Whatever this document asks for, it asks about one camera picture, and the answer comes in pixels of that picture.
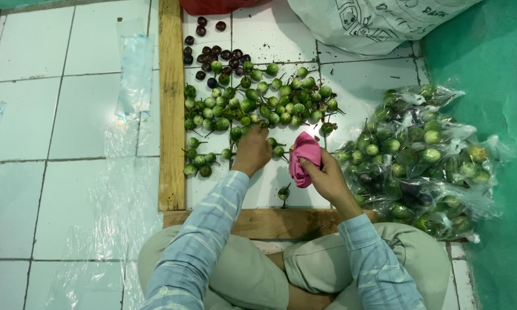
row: light blue plaid shirt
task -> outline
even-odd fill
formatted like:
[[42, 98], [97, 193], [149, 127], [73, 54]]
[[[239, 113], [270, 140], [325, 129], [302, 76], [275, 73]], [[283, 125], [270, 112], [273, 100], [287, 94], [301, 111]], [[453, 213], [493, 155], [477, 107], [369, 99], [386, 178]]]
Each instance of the light blue plaid shirt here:
[[[142, 310], [201, 310], [209, 276], [241, 212], [249, 178], [230, 171], [171, 241], [148, 283]], [[414, 280], [366, 215], [338, 226], [364, 309], [425, 309]]]

